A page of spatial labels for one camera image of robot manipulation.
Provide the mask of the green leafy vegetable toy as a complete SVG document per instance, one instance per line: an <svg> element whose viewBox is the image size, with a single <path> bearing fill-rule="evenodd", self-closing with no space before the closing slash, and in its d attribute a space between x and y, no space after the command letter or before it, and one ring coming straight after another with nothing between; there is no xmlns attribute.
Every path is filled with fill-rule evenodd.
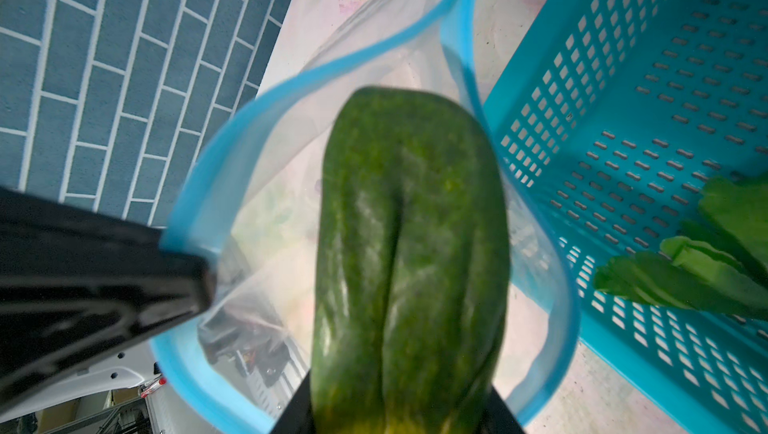
<svg viewBox="0 0 768 434"><path fill-rule="evenodd" d="M655 252L611 258L594 289L645 305L767 319L767 175L710 179L698 219Z"/></svg>

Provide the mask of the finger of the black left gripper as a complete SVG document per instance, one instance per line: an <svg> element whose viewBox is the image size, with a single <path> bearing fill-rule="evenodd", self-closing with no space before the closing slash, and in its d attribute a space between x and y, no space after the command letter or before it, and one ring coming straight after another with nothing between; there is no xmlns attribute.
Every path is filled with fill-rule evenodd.
<svg viewBox="0 0 768 434"><path fill-rule="evenodd" d="M209 262L144 225L1 191L1 410L202 313Z"/></svg>

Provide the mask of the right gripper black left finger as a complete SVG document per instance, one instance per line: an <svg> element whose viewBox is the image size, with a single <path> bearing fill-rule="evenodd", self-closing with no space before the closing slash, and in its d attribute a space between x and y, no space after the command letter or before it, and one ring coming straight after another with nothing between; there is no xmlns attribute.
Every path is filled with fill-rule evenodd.
<svg viewBox="0 0 768 434"><path fill-rule="evenodd" d="M272 434L314 434L310 379L311 375L307 373L276 421Z"/></svg>

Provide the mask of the clear zip top bag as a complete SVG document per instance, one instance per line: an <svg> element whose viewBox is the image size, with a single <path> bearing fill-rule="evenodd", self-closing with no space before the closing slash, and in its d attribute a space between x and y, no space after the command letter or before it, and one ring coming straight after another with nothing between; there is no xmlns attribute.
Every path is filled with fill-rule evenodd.
<svg viewBox="0 0 768 434"><path fill-rule="evenodd" d="M218 271L201 316L152 349L171 386L224 433L271 433L311 370L326 145L364 87L454 101L486 133L505 195L512 273L494 388L522 428L553 397L577 344L570 270L541 212L513 185L474 70L476 0L369 0L294 77L243 105L209 141L164 248Z"/></svg>

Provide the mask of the teal plastic basket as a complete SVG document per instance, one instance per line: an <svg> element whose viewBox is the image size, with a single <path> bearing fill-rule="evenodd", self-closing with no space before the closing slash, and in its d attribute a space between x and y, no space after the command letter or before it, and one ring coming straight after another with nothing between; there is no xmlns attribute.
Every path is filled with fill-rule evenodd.
<svg viewBox="0 0 768 434"><path fill-rule="evenodd" d="M591 277L673 236L710 177L766 171L767 0L547 0L485 112L571 262L582 341L693 433L765 432L765 322Z"/></svg>

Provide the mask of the yellow green corn toy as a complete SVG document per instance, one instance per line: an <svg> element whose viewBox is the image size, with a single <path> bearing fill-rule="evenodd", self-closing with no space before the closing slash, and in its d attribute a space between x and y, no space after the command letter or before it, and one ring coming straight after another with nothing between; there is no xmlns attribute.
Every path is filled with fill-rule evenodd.
<svg viewBox="0 0 768 434"><path fill-rule="evenodd" d="M503 344L505 195L478 121L364 87L322 167L310 391L320 433L472 433Z"/></svg>

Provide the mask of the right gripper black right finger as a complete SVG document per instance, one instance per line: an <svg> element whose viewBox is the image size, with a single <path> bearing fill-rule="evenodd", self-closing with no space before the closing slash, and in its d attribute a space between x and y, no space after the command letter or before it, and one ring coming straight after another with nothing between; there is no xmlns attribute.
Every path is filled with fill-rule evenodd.
<svg viewBox="0 0 768 434"><path fill-rule="evenodd" d="M482 415L482 434L524 434L505 401L492 388Z"/></svg>

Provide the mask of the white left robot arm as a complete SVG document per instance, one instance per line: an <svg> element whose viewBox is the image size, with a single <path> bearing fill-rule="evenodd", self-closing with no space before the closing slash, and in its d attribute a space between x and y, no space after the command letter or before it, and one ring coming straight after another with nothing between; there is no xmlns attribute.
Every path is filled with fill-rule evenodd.
<svg viewBox="0 0 768 434"><path fill-rule="evenodd" d="M214 273L160 231L1 192L1 417L138 386L148 340L205 311Z"/></svg>

